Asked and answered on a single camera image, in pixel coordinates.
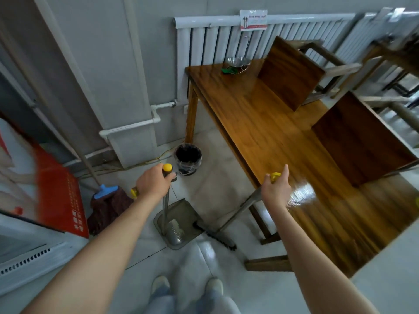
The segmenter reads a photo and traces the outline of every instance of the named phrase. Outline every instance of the tile floor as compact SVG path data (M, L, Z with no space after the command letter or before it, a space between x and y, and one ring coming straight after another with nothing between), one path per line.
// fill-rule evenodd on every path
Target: tile floor
M176 141L159 147L159 154L177 146ZM186 198L209 223L221 223L225 212L232 213L253 191L245 173L235 160L220 133L205 131L195 136L194 143L202 149L202 165L196 174L179 176L170 189L170 203ZM174 163L172 152L161 158ZM105 184L118 184L125 191L149 164L128 171L100 176ZM416 187L419 173L407 179ZM87 204L93 194L91 179L81 181L83 200ZM308 313L307 306L293 273L248 272L243 261L285 254L282 242L261 246L259 228L248 211L243 212L227 229L238 250L231 252L217 241L202 234L180 250L166 247L153 225L153 218L162 209L159 204L146 222L133 256L120 281L109 313L141 313L148 301L152 280L166 275L178 297L178 311L198 299L207 280L216 276L223 280L225 294L235 300L243 314L247 313ZM275 227L263 204L258 209L271 228ZM381 313L416 313L419 300L415 296L419 282L419 222L414 223L389 247L364 266L353 282L374 303ZM0 298L0 312L19 313L21 309L57 273L53 271Z

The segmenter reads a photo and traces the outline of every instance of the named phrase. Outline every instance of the shoe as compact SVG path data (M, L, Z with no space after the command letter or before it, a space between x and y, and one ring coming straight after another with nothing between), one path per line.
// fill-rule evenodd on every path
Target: shoe
M223 282L218 278L211 278L208 280L207 286L205 287L205 293L209 292L210 290L215 290L221 295L224 295Z
M166 286L170 290L169 280L164 275L160 275L154 279L153 284L151 285L151 295L162 286Z

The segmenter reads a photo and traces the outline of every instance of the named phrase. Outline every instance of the yellow handle cap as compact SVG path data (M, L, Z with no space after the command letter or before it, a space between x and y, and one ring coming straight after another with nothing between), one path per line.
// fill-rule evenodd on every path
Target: yellow handle cap
M278 177L280 177L281 174L280 173L271 173L271 183L275 183L275 181L278 179Z
M170 163L166 163L163 165L163 171L165 172L170 172L172 169L173 169L173 166Z

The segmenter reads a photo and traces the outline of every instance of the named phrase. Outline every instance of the radiator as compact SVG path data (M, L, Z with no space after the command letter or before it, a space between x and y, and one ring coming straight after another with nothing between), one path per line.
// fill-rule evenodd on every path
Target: radiator
M240 31L238 15L176 17L178 102L188 103L187 66L222 63L228 57L266 57L276 36L287 40L322 39L323 46L330 49L354 16L354 13L268 15L266 30L246 32ZM306 54L318 64L323 63L316 52L309 50Z
M336 51L336 55L345 63L355 63L366 54L368 45L375 39L393 33L396 36L409 35L419 24L419 12L403 12L398 22L389 22L393 13L381 20L374 20L377 13L365 13L355 24Z

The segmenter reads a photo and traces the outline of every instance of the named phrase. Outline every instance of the paper sign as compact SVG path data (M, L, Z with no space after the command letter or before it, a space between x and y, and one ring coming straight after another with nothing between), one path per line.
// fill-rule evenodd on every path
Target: paper sign
M240 30L266 30L268 10L240 10Z

